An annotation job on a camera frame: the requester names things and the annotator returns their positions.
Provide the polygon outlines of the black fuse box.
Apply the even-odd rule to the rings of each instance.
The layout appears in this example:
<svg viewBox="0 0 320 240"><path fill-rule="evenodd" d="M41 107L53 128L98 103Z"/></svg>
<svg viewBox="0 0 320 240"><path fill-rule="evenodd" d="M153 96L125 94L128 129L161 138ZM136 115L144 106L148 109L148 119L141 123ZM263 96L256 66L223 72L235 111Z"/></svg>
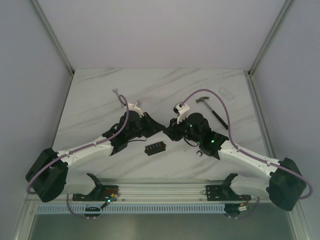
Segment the black fuse box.
<svg viewBox="0 0 320 240"><path fill-rule="evenodd" d="M144 152L148 156L152 156L166 150L166 144L163 141L156 142L145 147Z"/></svg>

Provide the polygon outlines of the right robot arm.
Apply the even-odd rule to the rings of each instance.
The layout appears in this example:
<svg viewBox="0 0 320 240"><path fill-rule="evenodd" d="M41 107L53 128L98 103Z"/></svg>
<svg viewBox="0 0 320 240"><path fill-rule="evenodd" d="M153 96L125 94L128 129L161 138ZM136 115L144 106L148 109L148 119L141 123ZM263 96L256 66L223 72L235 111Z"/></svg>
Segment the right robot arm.
<svg viewBox="0 0 320 240"><path fill-rule="evenodd" d="M192 113L182 122L171 119L163 133L175 142L186 139L198 143L205 155L245 167L255 174L255 177L229 174L220 186L209 191L213 197L227 201L238 201L241 196L260 197L271 200L282 210L292 211L307 186L293 160L265 158L254 152L245 154L243 149L233 146L229 137L211 130L200 113Z"/></svg>

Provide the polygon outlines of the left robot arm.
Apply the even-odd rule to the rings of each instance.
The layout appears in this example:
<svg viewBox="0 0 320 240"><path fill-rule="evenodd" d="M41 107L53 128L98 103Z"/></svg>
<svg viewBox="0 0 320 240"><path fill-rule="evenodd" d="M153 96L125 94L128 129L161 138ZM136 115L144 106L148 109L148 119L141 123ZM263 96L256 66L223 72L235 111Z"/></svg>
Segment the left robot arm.
<svg viewBox="0 0 320 240"><path fill-rule="evenodd" d="M61 151L51 147L43 150L25 176L28 188L33 189L43 203L64 194L80 194L97 201L103 193L97 177L98 164L125 149L129 141L148 139L164 129L165 126L148 113L131 110L89 143Z"/></svg>

